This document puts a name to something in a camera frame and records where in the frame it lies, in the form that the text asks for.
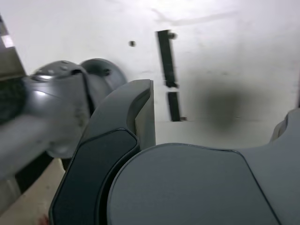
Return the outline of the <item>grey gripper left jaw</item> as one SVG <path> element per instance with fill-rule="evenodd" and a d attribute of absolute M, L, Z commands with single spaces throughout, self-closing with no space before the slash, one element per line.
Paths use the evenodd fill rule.
<path fill-rule="evenodd" d="M 96 108 L 49 209 L 52 225 L 105 225 L 108 193 L 121 167 L 156 144 L 154 87 L 128 82 Z"/>

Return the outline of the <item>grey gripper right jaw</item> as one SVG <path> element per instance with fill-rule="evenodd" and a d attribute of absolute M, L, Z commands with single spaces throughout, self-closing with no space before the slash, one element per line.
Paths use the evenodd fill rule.
<path fill-rule="evenodd" d="M 110 225 L 297 225 L 300 112 L 266 145 L 218 150 L 169 143 L 143 150 L 118 172 Z"/>

